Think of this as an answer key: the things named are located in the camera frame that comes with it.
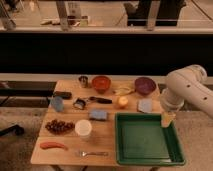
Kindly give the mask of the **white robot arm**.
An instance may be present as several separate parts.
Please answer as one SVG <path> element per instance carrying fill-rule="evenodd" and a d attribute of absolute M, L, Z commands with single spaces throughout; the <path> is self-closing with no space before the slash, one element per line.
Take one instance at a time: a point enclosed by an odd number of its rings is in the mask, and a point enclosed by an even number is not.
<path fill-rule="evenodd" d="M 213 90 L 204 85 L 206 70 L 200 65 L 190 65 L 174 70 L 165 77 L 166 88 L 160 94 L 160 104 L 165 112 L 180 110 L 188 101 L 213 120 Z"/>

